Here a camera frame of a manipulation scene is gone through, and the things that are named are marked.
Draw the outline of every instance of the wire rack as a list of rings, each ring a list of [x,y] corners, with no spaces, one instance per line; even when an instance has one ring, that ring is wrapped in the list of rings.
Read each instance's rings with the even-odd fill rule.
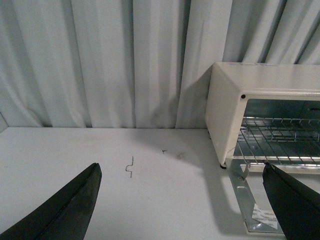
[[[244,117],[233,158],[319,167],[320,120]]]

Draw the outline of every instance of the white table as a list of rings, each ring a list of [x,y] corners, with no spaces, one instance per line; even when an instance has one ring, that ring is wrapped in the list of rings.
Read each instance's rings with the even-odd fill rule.
[[[0,233],[99,163],[86,240],[284,239],[247,235],[204,129],[9,127],[0,153]]]

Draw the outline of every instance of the toaster oven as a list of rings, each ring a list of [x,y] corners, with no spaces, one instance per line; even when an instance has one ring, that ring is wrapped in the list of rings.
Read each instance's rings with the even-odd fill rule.
[[[320,67],[216,62],[205,122],[247,232],[283,234],[262,171],[268,161],[320,192]]]

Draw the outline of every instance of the white curtain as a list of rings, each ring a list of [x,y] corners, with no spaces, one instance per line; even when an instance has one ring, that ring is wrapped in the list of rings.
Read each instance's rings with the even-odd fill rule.
[[[8,126],[205,128],[211,66],[221,61],[319,65],[320,1],[0,4]]]

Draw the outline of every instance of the paper label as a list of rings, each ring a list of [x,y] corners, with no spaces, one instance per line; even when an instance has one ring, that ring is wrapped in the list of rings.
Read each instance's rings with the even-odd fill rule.
[[[262,210],[257,204],[254,204],[252,218],[274,229],[278,229],[278,220],[275,213],[269,210]]]

